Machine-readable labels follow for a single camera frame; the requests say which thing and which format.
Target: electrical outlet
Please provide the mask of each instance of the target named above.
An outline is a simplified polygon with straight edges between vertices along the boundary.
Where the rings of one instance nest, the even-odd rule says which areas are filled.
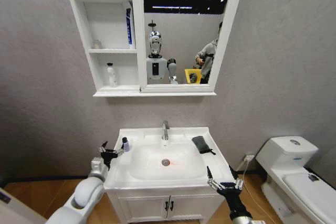
[[[252,159],[254,158],[254,155],[245,155],[245,157],[243,158],[243,161],[245,162],[250,162]]]

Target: faucet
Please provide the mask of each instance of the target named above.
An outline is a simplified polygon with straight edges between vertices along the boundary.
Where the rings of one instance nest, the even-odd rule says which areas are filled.
[[[163,121],[163,124],[162,124],[162,140],[168,140],[168,131],[167,130],[169,130],[168,122]]]

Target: sink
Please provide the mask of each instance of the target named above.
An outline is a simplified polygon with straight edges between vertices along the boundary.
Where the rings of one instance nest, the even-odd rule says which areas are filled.
[[[137,146],[131,157],[131,175],[143,180],[193,179],[205,171],[196,146],[188,143]]]
[[[162,140],[162,128],[120,129],[114,147],[127,137],[130,150],[111,161],[104,188],[149,189],[209,187],[206,166],[218,182],[234,182],[229,166],[207,127],[170,128]],[[203,136],[212,153],[200,154],[192,138]]]

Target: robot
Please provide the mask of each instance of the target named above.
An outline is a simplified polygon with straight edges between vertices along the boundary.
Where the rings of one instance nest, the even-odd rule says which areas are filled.
[[[166,60],[160,55],[162,42],[161,34],[159,31],[154,31],[156,24],[153,23],[153,20],[148,26],[152,27],[152,32],[149,34],[151,54],[148,55],[146,59],[147,78],[154,83],[159,83],[162,81],[168,70],[170,84],[178,84],[176,80],[176,60],[173,58]]]
[[[61,208],[57,209],[46,224],[85,224],[94,206],[104,194],[103,183],[110,169],[111,160],[124,153],[123,146],[119,150],[105,149],[107,142],[99,148],[101,158],[91,161],[91,172],[87,179],[82,180],[73,195]],[[266,224],[262,220],[252,220],[251,214],[240,201],[239,194],[243,189],[243,180],[230,167],[235,183],[217,183],[207,166],[207,183],[220,195],[226,198],[231,210],[230,218],[233,224]]]

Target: ceiling light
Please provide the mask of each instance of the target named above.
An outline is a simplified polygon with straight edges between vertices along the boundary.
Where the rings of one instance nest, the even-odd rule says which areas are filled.
[[[152,6],[154,9],[192,9],[192,6]]]

